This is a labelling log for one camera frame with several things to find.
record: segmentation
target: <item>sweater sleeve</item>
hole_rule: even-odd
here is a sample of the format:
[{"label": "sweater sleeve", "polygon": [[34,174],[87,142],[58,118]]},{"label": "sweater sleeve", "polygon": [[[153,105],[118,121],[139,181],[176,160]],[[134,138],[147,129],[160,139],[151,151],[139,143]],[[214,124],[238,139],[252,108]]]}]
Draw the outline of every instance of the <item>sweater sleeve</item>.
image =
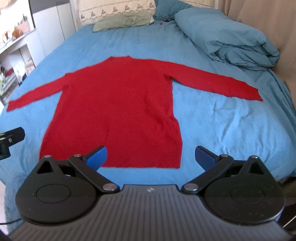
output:
[{"label": "sweater sleeve", "polygon": [[16,100],[9,101],[7,111],[12,111],[17,108],[21,108],[28,105],[34,101],[41,100],[45,97],[51,96],[57,92],[65,91],[68,86],[68,74],[63,77],[50,82],[48,84],[42,85],[29,91],[28,93],[22,95]]},{"label": "sweater sleeve", "polygon": [[209,73],[199,69],[164,61],[154,61],[162,73],[181,84],[195,89],[213,92],[228,97],[263,101],[258,89],[232,77]]}]

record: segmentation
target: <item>beige pillow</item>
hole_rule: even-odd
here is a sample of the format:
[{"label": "beige pillow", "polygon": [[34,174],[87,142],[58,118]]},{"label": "beige pillow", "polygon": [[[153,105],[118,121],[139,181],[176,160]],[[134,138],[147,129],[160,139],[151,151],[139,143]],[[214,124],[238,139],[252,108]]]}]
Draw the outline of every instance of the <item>beige pillow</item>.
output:
[{"label": "beige pillow", "polygon": [[141,10],[154,14],[155,9],[154,0],[79,0],[79,17],[82,26],[95,24],[104,16]]},{"label": "beige pillow", "polygon": [[181,0],[194,7],[215,7],[215,0]]}]

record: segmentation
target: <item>ribbed gray surface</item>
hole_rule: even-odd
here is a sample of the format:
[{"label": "ribbed gray surface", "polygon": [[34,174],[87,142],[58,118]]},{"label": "ribbed gray surface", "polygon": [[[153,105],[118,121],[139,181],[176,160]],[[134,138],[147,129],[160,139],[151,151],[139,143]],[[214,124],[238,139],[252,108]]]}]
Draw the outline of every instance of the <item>ribbed gray surface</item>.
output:
[{"label": "ribbed gray surface", "polygon": [[224,222],[211,214],[198,196],[184,195],[174,185],[125,185],[119,193],[104,195],[79,220],[56,227],[24,223],[10,238],[15,241],[285,241],[291,236],[274,222],[257,227]]}]

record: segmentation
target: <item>black cable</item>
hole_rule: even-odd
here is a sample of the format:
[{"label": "black cable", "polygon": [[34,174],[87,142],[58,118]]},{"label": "black cable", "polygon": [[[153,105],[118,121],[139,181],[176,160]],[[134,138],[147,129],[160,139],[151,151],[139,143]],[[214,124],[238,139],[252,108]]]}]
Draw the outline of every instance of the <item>black cable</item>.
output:
[{"label": "black cable", "polygon": [[15,223],[15,222],[18,222],[22,220],[21,218],[17,219],[17,220],[14,220],[14,221],[11,221],[11,222],[7,222],[7,223],[0,223],[0,225],[8,225],[8,224],[12,224],[12,223]]}]

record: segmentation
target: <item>pillow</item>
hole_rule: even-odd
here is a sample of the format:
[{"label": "pillow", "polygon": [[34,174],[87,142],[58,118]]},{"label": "pillow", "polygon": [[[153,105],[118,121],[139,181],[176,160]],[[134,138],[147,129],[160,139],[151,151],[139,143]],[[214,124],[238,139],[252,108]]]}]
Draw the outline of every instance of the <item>pillow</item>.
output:
[{"label": "pillow", "polygon": [[148,11],[123,12],[114,16],[105,16],[94,25],[93,32],[112,28],[124,28],[149,25],[153,23],[152,14]]},{"label": "pillow", "polygon": [[79,0],[79,17],[82,26],[95,24],[104,16],[142,10],[154,14],[155,9],[154,0]]},{"label": "pillow", "polygon": [[191,8],[188,3],[179,0],[157,0],[155,1],[156,11],[155,20],[174,19],[175,14],[183,9]]}]

